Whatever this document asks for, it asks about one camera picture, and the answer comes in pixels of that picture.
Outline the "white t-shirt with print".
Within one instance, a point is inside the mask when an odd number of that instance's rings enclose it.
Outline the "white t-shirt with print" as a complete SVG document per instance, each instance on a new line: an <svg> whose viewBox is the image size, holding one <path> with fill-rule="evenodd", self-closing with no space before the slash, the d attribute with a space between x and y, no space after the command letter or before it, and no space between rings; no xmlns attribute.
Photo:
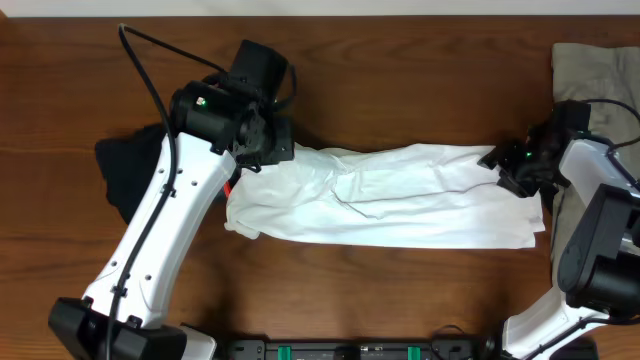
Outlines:
<svg viewBox="0 0 640 360"><path fill-rule="evenodd" d="M250 239L400 248L532 248L539 196L520 198L479 166L488 146L414 144L358 153L297 145L295 157L245 170L225 227Z"/></svg>

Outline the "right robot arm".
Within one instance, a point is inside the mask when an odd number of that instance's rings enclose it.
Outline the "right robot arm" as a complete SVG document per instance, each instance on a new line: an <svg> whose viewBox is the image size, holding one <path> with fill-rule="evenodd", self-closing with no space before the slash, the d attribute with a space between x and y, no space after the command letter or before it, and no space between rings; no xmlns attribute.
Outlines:
<svg viewBox="0 0 640 360"><path fill-rule="evenodd" d="M556 283L499 333L474 346L477 359L595 359L586 333L639 322L639 181L618 145L587 130L534 130L479 162L499 185L527 196L542 183L573 188L586 209L556 265Z"/></svg>

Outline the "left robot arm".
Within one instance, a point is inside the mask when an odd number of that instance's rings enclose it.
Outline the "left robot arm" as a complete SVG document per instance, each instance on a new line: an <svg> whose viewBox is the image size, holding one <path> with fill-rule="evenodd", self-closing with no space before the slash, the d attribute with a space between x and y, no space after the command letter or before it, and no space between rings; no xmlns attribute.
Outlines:
<svg viewBox="0 0 640 360"><path fill-rule="evenodd" d="M219 77L177 90L154 174L128 228L80 298L48 325L75 359L211 359L216 340L166 323L174 285L204 215L237 169L293 157L278 80Z"/></svg>

